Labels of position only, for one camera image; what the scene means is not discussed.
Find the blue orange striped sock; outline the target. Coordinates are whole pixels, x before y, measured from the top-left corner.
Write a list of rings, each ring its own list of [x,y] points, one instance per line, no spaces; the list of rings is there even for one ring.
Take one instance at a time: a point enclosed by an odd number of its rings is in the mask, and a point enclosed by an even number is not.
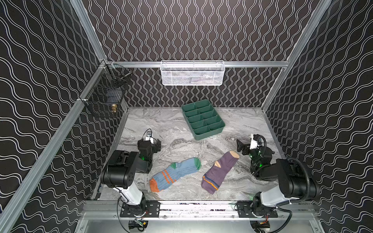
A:
[[[168,189],[180,178],[196,173],[201,168],[201,161],[197,157],[189,158],[182,162],[171,163],[166,169],[157,173],[150,180],[150,190],[160,192]]]

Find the green compartment tray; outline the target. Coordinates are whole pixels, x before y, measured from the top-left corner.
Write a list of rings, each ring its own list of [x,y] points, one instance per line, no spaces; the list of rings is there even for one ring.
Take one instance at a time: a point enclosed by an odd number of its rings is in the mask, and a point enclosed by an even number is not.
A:
[[[220,134],[225,122],[209,100],[183,105],[182,113],[195,140]]]

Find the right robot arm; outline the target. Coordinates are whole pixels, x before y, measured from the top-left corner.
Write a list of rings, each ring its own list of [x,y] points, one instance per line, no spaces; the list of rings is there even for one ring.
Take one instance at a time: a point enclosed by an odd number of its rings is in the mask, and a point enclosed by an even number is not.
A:
[[[320,196],[320,187],[314,181],[307,166],[295,158],[276,159],[271,163],[275,152],[267,146],[266,139],[254,135],[250,143],[236,140],[237,150],[251,158],[250,173],[259,181],[278,185],[253,198],[253,209],[276,208],[291,203],[312,201]]]

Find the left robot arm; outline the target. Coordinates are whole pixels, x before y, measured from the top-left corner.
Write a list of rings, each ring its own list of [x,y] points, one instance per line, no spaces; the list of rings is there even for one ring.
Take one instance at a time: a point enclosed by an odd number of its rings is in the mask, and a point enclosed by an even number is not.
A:
[[[144,197],[134,182],[135,174],[150,173],[153,155],[160,151],[161,141],[153,137],[139,140],[138,151],[114,151],[101,172],[101,183],[117,191],[126,205],[141,206]]]

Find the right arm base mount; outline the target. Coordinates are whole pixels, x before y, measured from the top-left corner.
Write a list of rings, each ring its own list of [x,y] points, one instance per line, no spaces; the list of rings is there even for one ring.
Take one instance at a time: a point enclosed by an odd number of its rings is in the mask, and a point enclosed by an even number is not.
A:
[[[235,204],[239,218],[277,218],[278,214],[273,207],[253,204],[253,201],[239,201]]]

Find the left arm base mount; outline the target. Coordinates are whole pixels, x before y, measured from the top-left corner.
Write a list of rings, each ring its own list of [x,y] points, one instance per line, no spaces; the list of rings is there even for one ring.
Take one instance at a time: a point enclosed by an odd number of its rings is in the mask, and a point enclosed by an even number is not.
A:
[[[122,204],[119,217],[121,218],[142,218],[159,217],[161,203],[158,201],[146,201],[139,205]]]

